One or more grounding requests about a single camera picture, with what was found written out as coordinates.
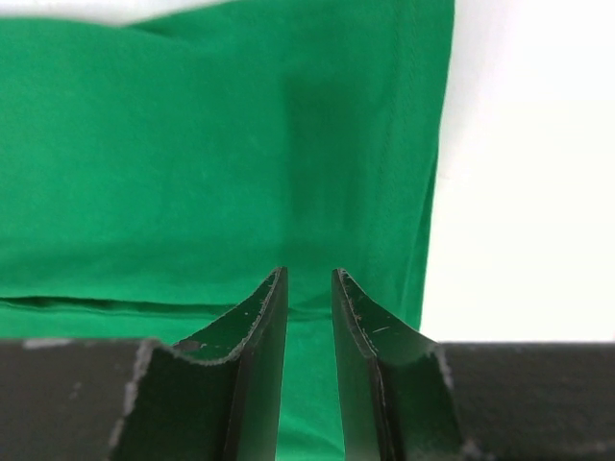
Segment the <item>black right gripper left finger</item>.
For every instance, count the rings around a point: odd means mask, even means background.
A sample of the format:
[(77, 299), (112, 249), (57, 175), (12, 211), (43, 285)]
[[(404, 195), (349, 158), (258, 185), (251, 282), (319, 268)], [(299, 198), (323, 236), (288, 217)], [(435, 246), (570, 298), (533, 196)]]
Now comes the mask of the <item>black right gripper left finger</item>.
[(157, 339), (1, 344), (5, 460), (271, 460), (288, 276), (168, 346)]

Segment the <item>green t shirt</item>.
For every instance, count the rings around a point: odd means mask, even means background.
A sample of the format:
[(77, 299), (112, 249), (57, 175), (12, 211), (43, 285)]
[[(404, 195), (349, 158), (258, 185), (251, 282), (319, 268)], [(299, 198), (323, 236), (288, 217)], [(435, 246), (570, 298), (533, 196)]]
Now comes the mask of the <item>green t shirt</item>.
[(417, 327), (451, 1), (1, 22), (1, 333), (175, 342), (277, 266), (277, 456), (339, 460), (331, 272)]

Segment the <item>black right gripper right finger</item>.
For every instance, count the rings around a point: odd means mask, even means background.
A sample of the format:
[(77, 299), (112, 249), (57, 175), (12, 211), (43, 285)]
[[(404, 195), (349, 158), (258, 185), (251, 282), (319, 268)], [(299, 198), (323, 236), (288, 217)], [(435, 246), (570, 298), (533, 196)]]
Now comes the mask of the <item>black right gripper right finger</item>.
[(436, 342), (332, 273), (349, 460), (610, 460), (614, 347)]

